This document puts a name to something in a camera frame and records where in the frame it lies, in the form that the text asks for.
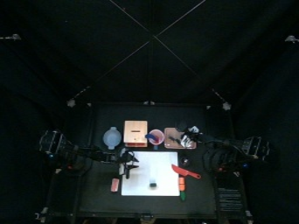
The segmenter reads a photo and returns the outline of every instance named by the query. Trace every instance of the red object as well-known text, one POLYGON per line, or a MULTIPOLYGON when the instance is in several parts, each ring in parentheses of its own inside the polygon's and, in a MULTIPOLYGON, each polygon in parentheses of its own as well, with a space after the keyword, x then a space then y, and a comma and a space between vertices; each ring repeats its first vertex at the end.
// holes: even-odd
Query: red object
POLYGON ((202 178, 202 175, 199 173, 195 173, 192 171, 187 171, 187 170, 184 170, 183 168, 180 168, 179 166, 176 166, 174 164, 172 164, 172 169, 174 169, 174 171, 176 173, 179 173, 184 177, 190 175, 190 176, 195 177, 196 179, 200 179, 202 178))
POLYGON ((111 192, 115 193, 118 191, 118 184, 119 184, 119 179, 112 178, 112 184, 111 184, 111 192))

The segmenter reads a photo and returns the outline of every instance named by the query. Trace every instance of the green object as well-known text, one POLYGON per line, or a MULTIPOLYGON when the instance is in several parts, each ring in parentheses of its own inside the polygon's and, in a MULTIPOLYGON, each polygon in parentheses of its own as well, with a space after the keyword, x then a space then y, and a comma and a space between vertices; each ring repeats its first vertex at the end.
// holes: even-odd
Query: green object
POLYGON ((182 200, 186 200, 186 193, 184 192, 180 192, 180 197, 182 197, 182 200))

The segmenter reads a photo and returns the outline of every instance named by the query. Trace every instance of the pink cup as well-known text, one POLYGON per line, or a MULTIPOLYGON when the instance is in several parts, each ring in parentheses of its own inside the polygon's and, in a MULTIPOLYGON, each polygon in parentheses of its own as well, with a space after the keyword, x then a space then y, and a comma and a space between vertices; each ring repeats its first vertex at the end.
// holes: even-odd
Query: pink cup
POLYGON ((154 129, 150 134, 158 138, 158 141, 148 138, 150 143, 154 145, 154 149, 158 150, 158 145, 164 141, 164 133, 159 129, 154 129))

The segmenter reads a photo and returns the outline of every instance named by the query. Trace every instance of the wooden box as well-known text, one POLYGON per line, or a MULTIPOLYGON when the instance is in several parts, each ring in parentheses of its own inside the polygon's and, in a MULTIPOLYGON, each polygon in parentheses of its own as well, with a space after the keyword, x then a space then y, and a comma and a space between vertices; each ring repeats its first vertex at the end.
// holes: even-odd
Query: wooden box
POLYGON ((147 121, 126 121, 126 147, 147 147, 147 121))

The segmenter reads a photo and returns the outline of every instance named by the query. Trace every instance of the white paper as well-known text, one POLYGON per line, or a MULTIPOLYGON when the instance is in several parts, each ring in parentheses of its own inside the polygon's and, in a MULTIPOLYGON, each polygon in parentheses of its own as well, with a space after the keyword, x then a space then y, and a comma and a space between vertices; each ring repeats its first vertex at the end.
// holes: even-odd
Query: white paper
POLYGON ((139 167, 130 171, 130 179, 123 176, 122 195, 179 196, 179 174, 172 169, 178 165, 178 152, 135 151, 135 158, 139 167))

